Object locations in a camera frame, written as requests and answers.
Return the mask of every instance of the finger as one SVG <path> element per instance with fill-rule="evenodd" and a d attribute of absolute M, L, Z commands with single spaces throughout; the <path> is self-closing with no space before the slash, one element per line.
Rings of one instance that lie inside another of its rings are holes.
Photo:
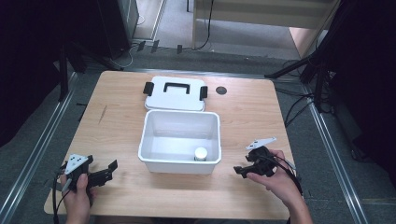
<path fill-rule="evenodd" d="M 95 199 L 98 196 L 98 190 L 97 188 L 90 188 L 90 194 L 93 199 Z"/>
<path fill-rule="evenodd" d="M 268 150 L 275 156 L 276 161 L 279 162 L 283 167 L 289 167 L 288 164 L 285 162 L 285 154 L 283 154 L 282 150 Z"/>
<path fill-rule="evenodd" d="M 274 149 L 268 149 L 268 150 L 269 150 L 269 151 L 271 152 L 271 154 L 273 154 L 274 156 L 279 157 L 279 158 L 285 160 L 285 155 L 283 154 L 283 151 L 282 151 L 282 150 L 274 150 Z"/>
<path fill-rule="evenodd" d="M 86 194 L 86 188 L 88 185 L 88 176 L 87 174 L 82 174 L 79 176 L 77 181 L 77 194 Z"/>
<path fill-rule="evenodd" d="M 66 180 L 67 180 L 66 175 L 61 175 L 61 185 L 62 185 L 62 187 L 64 186 L 64 184 L 66 184 Z"/>
<path fill-rule="evenodd" d="M 269 185 L 271 185 L 271 181 L 269 181 L 268 177 L 266 176 L 257 175 L 254 173 L 247 173 L 247 178 L 253 180 L 256 183 L 262 184 L 265 187 L 269 187 Z"/>

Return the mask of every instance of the white box lid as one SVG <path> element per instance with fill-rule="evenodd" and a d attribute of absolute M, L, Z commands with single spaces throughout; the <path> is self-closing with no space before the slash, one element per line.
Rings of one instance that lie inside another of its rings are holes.
<path fill-rule="evenodd" d="M 204 111 L 207 86 L 200 79 L 181 77 L 154 77 L 147 82 L 143 93 L 147 94 L 145 107 Z"/>

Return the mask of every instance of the white plastic box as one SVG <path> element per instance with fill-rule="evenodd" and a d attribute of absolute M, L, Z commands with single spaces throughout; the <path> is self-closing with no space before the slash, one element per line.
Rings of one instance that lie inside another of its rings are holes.
<path fill-rule="evenodd" d="M 221 160 L 219 116 L 212 112 L 150 110 L 138 157 L 157 173 L 211 174 Z M 195 149 L 207 150 L 205 161 Z"/>

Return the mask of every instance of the round hole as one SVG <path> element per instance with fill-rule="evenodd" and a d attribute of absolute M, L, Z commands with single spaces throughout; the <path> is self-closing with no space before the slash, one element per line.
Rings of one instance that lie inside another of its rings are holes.
<path fill-rule="evenodd" d="M 227 93 L 227 89 L 225 89 L 225 87 L 217 87 L 216 92 L 220 95 L 224 95 L 225 93 Z"/>

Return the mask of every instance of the wooden table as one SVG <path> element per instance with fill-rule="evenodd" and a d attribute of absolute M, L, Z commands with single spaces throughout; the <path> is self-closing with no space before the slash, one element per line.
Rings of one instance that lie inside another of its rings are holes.
<path fill-rule="evenodd" d="M 161 73 L 104 72 L 79 124 L 70 153 L 93 155 L 90 171 L 118 160 L 113 180 L 98 188 L 92 214 L 131 217 L 201 217 L 287 219 L 283 203 L 262 185 L 237 175 L 234 166 L 248 166 L 245 147 L 255 138 L 275 136 L 269 148 L 281 149 L 293 161 L 274 84 L 270 80 L 199 78 L 208 86 L 205 111 L 220 117 L 222 160 L 211 175 L 158 174 L 137 157 L 142 135 L 147 81 Z M 227 93 L 216 93 L 223 86 Z M 44 207 L 52 213 L 51 194 Z M 60 214 L 65 210 L 61 206 Z"/>

